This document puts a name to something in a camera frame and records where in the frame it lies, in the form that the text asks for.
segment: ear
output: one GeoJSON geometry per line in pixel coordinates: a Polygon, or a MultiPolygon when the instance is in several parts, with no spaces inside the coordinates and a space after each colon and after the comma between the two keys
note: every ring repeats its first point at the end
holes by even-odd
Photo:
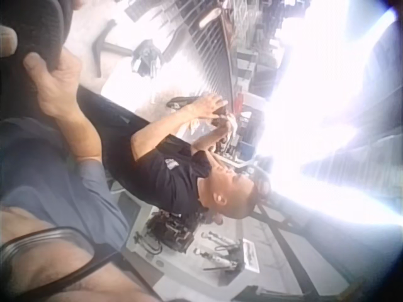
{"type": "Polygon", "coordinates": [[[224,198],[220,194],[213,193],[213,198],[215,203],[217,203],[219,206],[225,206],[227,204],[227,198],[224,198]]]}

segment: man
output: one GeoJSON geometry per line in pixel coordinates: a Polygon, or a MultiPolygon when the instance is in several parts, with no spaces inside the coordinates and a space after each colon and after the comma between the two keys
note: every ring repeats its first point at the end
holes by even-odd
{"type": "Polygon", "coordinates": [[[190,150],[174,153],[164,152],[163,145],[157,147],[184,123],[195,118],[218,118],[212,112],[226,103],[214,95],[201,97],[132,135],[132,165],[127,166],[127,175],[131,173],[135,179],[136,195],[177,214],[206,209],[237,219],[250,214],[255,205],[254,183],[219,163],[209,151],[227,135],[229,123],[201,137],[190,150]]]}

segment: forearm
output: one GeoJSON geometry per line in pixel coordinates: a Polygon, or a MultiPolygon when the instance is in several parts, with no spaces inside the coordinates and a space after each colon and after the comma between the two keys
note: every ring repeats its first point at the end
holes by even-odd
{"type": "Polygon", "coordinates": [[[200,137],[198,140],[192,143],[192,153],[195,153],[197,151],[207,151],[212,145],[217,143],[220,139],[225,137],[228,134],[228,131],[226,131],[223,128],[217,128],[213,131],[211,131],[209,134],[206,134],[202,137],[200,137]]]}
{"type": "Polygon", "coordinates": [[[78,162],[87,159],[102,162],[102,144],[98,132],[78,107],[65,118],[57,119],[57,124],[78,162]]]}
{"type": "Polygon", "coordinates": [[[137,160],[155,149],[173,130],[191,121],[193,118],[195,117],[183,108],[136,132],[131,139],[134,159],[137,160]]]}

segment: logo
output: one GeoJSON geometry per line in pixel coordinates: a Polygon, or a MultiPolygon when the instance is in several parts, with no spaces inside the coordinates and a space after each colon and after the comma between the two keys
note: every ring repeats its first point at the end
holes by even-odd
{"type": "Polygon", "coordinates": [[[169,170],[179,166],[178,162],[174,159],[166,159],[165,163],[169,170]]]}

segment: blue shirt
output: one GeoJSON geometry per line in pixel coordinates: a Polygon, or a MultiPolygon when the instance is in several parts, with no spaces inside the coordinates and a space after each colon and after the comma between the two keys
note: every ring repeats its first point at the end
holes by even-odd
{"type": "Polygon", "coordinates": [[[128,226],[97,160],[69,165],[60,133],[31,118],[0,124],[0,200],[57,227],[73,227],[120,249],[128,226]]]}

